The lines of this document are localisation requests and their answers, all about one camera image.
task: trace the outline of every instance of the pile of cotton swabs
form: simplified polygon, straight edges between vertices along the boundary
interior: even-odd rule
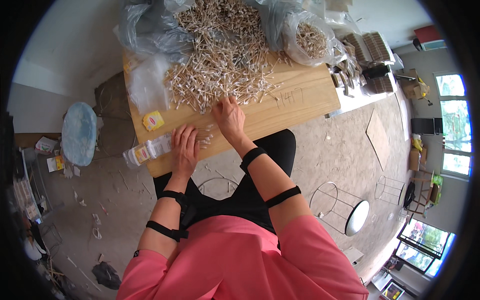
[[[194,52],[187,64],[169,71],[173,101],[189,105],[201,114],[219,98],[234,95],[239,104],[261,102],[281,84],[272,84],[268,46],[258,11],[241,0],[197,0],[191,9],[175,15],[179,25],[194,33]]]

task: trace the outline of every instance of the pink shirt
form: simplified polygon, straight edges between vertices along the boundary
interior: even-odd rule
[[[290,221],[277,236],[236,216],[214,216],[189,228],[171,264],[140,250],[117,299],[363,299],[367,289],[313,216]]]

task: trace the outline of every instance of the yellow label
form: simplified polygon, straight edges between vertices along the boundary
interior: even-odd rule
[[[150,159],[150,155],[148,154],[147,147],[141,146],[140,148],[135,150],[135,156],[138,159],[138,162],[141,164]]]
[[[144,126],[148,131],[158,129],[163,124],[165,124],[165,122],[163,121],[162,115],[160,115],[158,110],[148,113],[144,116]]]
[[[57,163],[57,170],[65,169],[65,161],[63,160],[63,157],[56,156],[55,162]]]

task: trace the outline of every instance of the plastic container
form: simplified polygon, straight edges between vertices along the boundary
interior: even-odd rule
[[[123,152],[123,158],[131,169],[137,168],[147,161],[154,160],[162,154],[172,151],[171,133],[164,134],[152,141],[148,140],[132,149]]]

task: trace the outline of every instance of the yellow packaging card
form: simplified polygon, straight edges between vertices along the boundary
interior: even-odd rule
[[[150,159],[147,148],[143,145],[135,148],[135,156],[137,157],[139,163],[143,163]]]
[[[165,124],[165,122],[163,121],[163,118],[158,110],[148,113],[144,116],[144,126],[148,131],[158,129],[163,124]]]

